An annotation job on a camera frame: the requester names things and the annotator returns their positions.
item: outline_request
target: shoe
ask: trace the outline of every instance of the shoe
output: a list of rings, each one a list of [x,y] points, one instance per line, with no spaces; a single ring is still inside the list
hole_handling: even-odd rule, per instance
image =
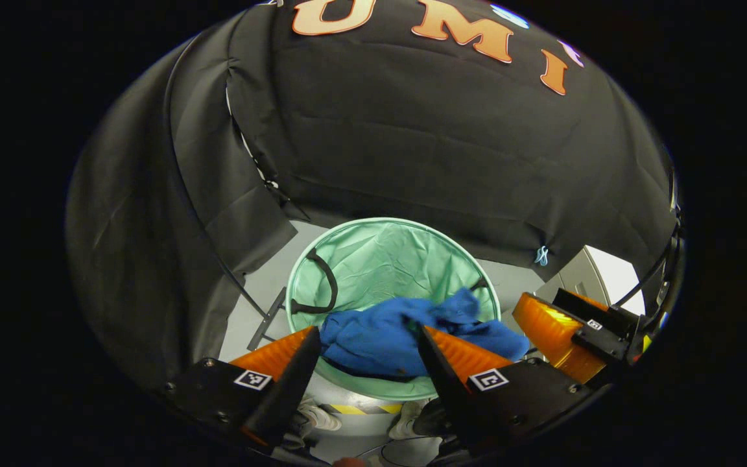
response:
[[[414,421],[420,416],[420,412],[431,399],[420,399],[419,401],[409,401],[403,404],[399,411],[399,420],[396,425],[388,431],[388,436],[392,440],[406,440],[406,438],[421,437],[413,431]]]
[[[312,397],[303,399],[299,404],[299,411],[313,422],[313,428],[327,429],[327,431],[337,431],[342,427],[342,420],[332,416],[315,405]]]

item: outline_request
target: blue clip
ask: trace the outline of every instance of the blue clip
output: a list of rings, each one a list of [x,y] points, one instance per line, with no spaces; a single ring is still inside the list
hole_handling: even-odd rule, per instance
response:
[[[546,254],[549,252],[549,249],[546,248],[546,246],[538,248],[538,256],[534,258],[534,262],[537,264],[540,264],[541,266],[546,266],[546,264],[549,262],[549,260],[546,257]]]

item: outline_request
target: white shoe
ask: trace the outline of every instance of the white shoe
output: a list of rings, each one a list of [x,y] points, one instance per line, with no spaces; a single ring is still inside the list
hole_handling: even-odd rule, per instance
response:
[[[431,399],[420,399],[419,401],[408,401],[403,404],[399,411],[399,420],[393,428],[389,429],[388,436],[392,440],[406,440],[406,438],[420,437],[413,431],[414,421],[420,416],[420,412]]]
[[[299,411],[313,422],[313,428],[328,429],[328,431],[337,431],[342,427],[342,420],[332,416],[315,405],[312,397],[304,399],[299,404]]]

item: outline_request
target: orange letter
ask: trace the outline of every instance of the orange letter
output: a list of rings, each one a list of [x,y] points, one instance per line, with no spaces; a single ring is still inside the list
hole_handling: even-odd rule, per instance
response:
[[[321,36],[335,34],[345,30],[356,29],[367,23],[374,11],[376,0],[353,0],[350,14],[338,21],[322,21],[322,13],[333,0],[310,0],[296,5],[296,17],[293,18],[293,30],[302,36]]]
[[[480,42],[474,44],[476,51],[504,63],[512,62],[512,57],[508,53],[508,45],[509,36],[513,35],[513,32],[508,27],[486,18],[469,23],[460,11],[448,3],[437,0],[419,0],[419,2],[426,6],[426,15],[423,18],[423,24],[411,28],[414,34],[445,41],[448,39],[448,34],[442,30],[442,25],[445,24],[458,44],[468,44],[480,36]]]
[[[563,72],[567,69],[567,64],[550,51],[540,51],[546,57],[546,71],[540,76],[540,82],[560,95],[567,95],[567,90],[563,88]]]

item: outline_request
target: yellow and black tape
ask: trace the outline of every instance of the yellow and black tape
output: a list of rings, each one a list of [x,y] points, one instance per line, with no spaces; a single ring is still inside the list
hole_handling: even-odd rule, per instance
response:
[[[323,410],[329,414],[346,414],[346,416],[376,416],[377,414],[398,414],[403,408],[402,404],[382,405],[337,405],[320,404]]]

